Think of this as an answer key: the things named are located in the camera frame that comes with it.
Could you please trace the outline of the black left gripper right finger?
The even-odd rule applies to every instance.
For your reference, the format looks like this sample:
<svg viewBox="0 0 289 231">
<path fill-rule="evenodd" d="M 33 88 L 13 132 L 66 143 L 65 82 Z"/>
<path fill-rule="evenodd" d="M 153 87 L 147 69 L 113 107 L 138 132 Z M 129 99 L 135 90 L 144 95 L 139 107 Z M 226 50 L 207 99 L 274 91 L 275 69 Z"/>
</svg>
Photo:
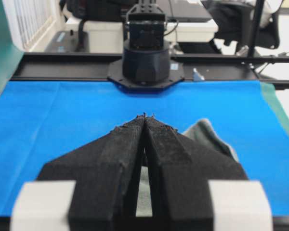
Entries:
<svg viewBox="0 0 289 231">
<path fill-rule="evenodd" d="M 262 185 L 231 157 L 147 117 L 153 216 L 170 231 L 271 231 Z"/>
</svg>

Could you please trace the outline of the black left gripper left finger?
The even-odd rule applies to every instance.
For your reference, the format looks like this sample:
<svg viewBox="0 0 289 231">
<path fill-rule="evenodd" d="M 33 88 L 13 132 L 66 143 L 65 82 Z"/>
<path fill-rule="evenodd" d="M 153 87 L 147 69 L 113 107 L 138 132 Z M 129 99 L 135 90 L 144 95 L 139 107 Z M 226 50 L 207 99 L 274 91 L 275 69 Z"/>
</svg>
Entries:
<svg viewBox="0 0 289 231">
<path fill-rule="evenodd" d="M 23 185 L 15 202 L 13 231 L 113 231 L 134 216 L 141 172 L 145 118 L 46 163 Z"/>
</svg>

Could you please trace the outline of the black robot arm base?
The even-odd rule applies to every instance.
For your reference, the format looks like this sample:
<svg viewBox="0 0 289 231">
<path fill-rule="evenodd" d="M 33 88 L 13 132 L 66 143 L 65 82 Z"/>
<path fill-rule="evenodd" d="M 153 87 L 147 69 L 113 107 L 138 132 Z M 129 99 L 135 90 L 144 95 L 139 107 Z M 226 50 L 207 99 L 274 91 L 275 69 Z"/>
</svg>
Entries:
<svg viewBox="0 0 289 231">
<path fill-rule="evenodd" d="M 167 16 L 154 0 L 140 0 L 126 14 L 129 38 L 122 58 L 109 65 L 107 78 L 128 89 L 162 90 L 184 80 L 164 37 Z"/>
</svg>

